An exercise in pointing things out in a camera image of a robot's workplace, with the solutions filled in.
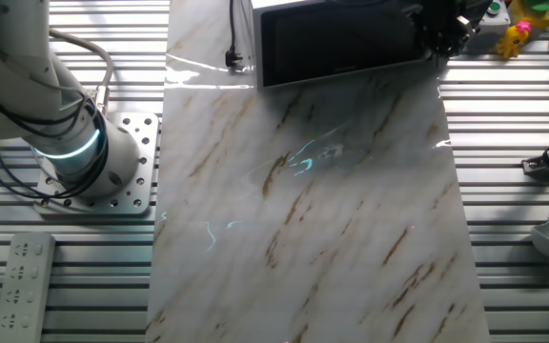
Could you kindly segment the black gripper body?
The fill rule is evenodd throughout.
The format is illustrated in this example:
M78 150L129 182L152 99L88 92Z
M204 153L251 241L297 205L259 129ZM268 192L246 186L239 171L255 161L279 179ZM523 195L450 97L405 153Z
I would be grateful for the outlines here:
M461 50L463 33L457 18L463 6L458 0L420 0L417 26L422 42L433 53L452 57Z

